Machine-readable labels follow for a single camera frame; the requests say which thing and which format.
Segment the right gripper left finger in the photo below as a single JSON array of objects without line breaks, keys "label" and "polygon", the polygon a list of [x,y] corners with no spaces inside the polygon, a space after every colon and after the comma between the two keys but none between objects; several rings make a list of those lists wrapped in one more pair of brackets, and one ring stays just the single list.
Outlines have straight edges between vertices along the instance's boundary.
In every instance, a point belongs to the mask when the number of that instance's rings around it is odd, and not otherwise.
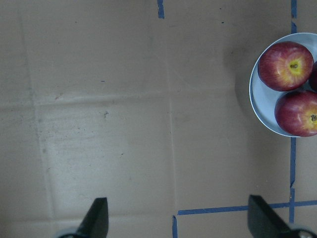
[{"label": "right gripper left finger", "polygon": [[108,202],[96,198],[79,227],[58,232],[54,238],[106,238],[108,234]]}]

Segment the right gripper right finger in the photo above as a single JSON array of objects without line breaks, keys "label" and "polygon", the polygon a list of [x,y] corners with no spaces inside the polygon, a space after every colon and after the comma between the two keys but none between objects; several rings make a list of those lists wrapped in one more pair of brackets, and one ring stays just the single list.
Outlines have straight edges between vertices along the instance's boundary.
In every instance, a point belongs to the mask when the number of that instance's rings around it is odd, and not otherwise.
[{"label": "right gripper right finger", "polygon": [[292,227],[259,195],[248,198],[248,229],[254,238],[315,238],[316,233],[303,227]]}]

